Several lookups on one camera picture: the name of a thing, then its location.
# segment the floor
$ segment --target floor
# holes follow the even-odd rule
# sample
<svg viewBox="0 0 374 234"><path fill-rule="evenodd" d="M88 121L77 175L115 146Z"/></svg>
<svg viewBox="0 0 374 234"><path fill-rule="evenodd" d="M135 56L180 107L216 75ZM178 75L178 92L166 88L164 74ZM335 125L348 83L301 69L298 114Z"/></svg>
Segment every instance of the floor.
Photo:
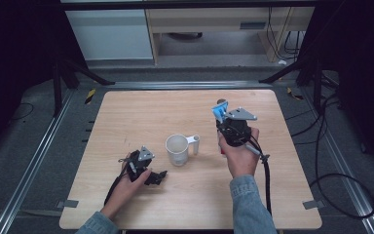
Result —
<svg viewBox="0 0 374 234"><path fill-rule="evenodd" d="M287 48L294 48L296 33L292 33ZM77 90L63 89L68 108L53 118L54 97L51 81L30 88L22 98L22 104L0 138L0 217L7 214L8 204L16 204L16 217L6 219L8 233L74 233L58 226L60 208L58 201L67 198L78 169L90 129L102 103L103 94L110 90L145 89L143 84L154 84L154 89L165 89L171 82L181 88L204 89L203 83L237 88L246 85L251 89L275 91L287 127L291 134L306 129L315 122L317 113L311 105L312 87L297 87L294 79L297 71L284 76L273 85L261 85L257 81L268 78L283 68L278 61L270 63L263 55L255 33L204 33L202 38L185 35L166 35L160 51L159 64L155 66L122 66L116 69L93 67L93 72L103 78L116 81L111 88L100 87L92 80L79 75ZM337 80L337 74L326 71ZM96 93L90 104L85 104L90 89ZM324 88L323 95L330 97L333 89ZM318 147L315 139L318 126L293 138L296 150L308 182L315 179L316 151L318 170L325 173L345 173L363 182L374 196L374 155L361 152L361 142L350 119L333 99L326 108L325 133L321 134ZM49 145L43 145L47 139ZM34 172L25 177L25 172ZM325 179L321 186L324 194L352 214L370 211L369 198L362 189L340 177ZM17 188L24 188L17 193ZM317 201L323 201L319 209L323 226L318 230L284 230L284 233L374 233L374 216L361 220L341 214L324 201L317 186L312 187Z"/></svg>

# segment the gray floor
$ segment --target gray floor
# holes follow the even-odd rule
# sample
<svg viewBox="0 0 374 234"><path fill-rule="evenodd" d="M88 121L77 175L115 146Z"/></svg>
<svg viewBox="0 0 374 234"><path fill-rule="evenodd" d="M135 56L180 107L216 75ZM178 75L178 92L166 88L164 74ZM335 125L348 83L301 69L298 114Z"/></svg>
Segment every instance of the gray floor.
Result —
<svg viewBox="0 0 374 234"><path fill-rule="evenodd" d="M226 51L219 51L217 55L214 55L216 54L214 50L204 52L204 49L208 48L211 43L203 46L200 41L193 43L190 40L186 42L168 37L164 42L173 44L168 45L172 49L167 52L162 51L160 67L120 67L120 69L93 70L101 77L117 81L118 85L113 88L100 87L97 83L80 75L81 84L77 90L72 91L72 93L63 90L64 96L72 94L69 107L60 122L51 146L45 154L38 174L34 177L21 203L20 209L35 212L61 211L56 207L56 203L68 196L86 147L85 141L90 136L90 133L86 130L92 127L91 121L95 120L103 94L110 90L121 90L125 84L130 84L128 87L132 89L142 89L140 84L145 82L188 81L193 84L190 88L194 88L194 84L203 81L225 82L224 84L243 81L247 82L247 89L271 89L275 91L283 116L288 119L286 120L287 127L292 134L305 129L314 122L315 112L312 111L308 102L312 87L303 89L296 87L294 78L297 72L283 77L283 80L272 86L257 85L258 83L255 81L269 77L281 69L281 66L276 63L268 63L262 59L262 55L257 54L261 51L260 45L248 43L249 41L253 42L253 39L256 38L254 34L224 36L229 39L222 42L223 37L220 34L205 33L202 40L221 40L218 43L230 45L229 43L232 41L230 37L236 37L235 40L242 40L242 43L236 44L235 49L226 49ZM198 46L197 53L199 56L192 52L195 48L193 45ZM251 47L254 47L253 52L257 53L249 52L248 48ZM221 59L216 64L206 55L221 57L225 60ZM243 59L245 62L228 65L228 59L232 62ZM302 95L305 99L299 100L288 95L287 87L292 88L293 94ZM88 91L92 88L96 88L93 100L90 104L84 104ZM332 93L332 90L326 89L323 92L327 97ZM52 82L45 82L29 89L24 94L22 102L29 104L19 106L19 110L14 115L14 120L11 121L7 131L0 138L0 214L17 189L19 181L39 147L42 137L51 121L53 121ZM374 195L374 155L361 152L361 142L355 134L355 129L346 117L344 110L338 108L337 103L330 105L326 112L327 135L335 139L338 149L343 154L355 177L362 181ZM317 133L318 125L293 139L309 182L315 179L315 145L313 143L301 143L313 141ZM318 151L319 173L321 175L338 172L337 164L330 149L326 144L326 138L322 138ZM337 205L351 213L356 213L355 204L348 193L346 183L342 179L327 179L322 183L322 187L326 195ZM323 199L316 186L312 188L312 191L317 200ZM326 207L319 210L323 221L322 228L311 231L286 230L284 233L374 233L365 228L364 221L340 214L326 202L325 204ZM22 213L15 218L9 233L75 232L74 230L60 229L58 221L59 217L56 215L42 216Z"/></svg>

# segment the wooden table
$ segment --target wooden table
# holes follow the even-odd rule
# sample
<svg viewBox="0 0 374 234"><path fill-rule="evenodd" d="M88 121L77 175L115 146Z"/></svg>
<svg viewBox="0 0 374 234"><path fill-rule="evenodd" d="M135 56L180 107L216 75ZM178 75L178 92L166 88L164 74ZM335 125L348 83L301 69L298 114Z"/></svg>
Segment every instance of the wooden table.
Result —
<svg viewBox="0 0 374 234"><path fill-rule="evenodd" d="M77 208L64 208L60 226L79 228L103 201L121 170L119 159L145 145L156 158L154 172L168 170L160 185L149 185L119 213L116 224L129 229L232 229L232 179L226 159L219 154L211 108L220 98L229 110L239 106L257 115L248 121L260 129L259 143L269 159L273 219L277 229L316 229L317 209L305 210L313 200L292 139L273 91L123 91L105 95L76 174L68 200ZM168 159L165 141L172 134L199 135L199 154L183 167ZM262 201L265 177L256 171Z"/></svg>

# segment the denim sleeve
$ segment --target denim sleeve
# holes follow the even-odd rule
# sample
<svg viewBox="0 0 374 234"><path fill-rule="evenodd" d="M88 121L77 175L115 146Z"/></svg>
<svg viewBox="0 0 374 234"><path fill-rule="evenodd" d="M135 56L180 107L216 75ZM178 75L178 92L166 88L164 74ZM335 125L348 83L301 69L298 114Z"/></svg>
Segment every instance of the denim sleeve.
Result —
<svg viewBox="0 0 374 234"><path fill-rule="evenodd" d="M234 178L230 182L230 192L235 234L277 233L272 216L262 204L253 176Z"/></svg>
<svg viewBox="0 0 374 234"><path fill-rule="evenodd" d="M101 212L95 212L84 225L76 232L77 234L116 234L117 226Z"/></svg>

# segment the person's right hand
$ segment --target person's right hand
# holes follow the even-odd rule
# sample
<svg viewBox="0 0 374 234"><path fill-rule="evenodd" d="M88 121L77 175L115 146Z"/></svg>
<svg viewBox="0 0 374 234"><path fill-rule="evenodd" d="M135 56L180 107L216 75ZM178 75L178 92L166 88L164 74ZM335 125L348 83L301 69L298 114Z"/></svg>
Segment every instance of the person's right hand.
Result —
<svg viewBox="0 0 374 234"><path fill-rule="evenodd" d="M251 128L251 135L258 139L259 130ZM226 139L220 132L218 132L218 145L220 145L227 156L227 164L233 178L243 175L254 176L257 163L259 162L259 155L255 155L253 152L246 149L244 145L239 147L228 145Z"/></svg>

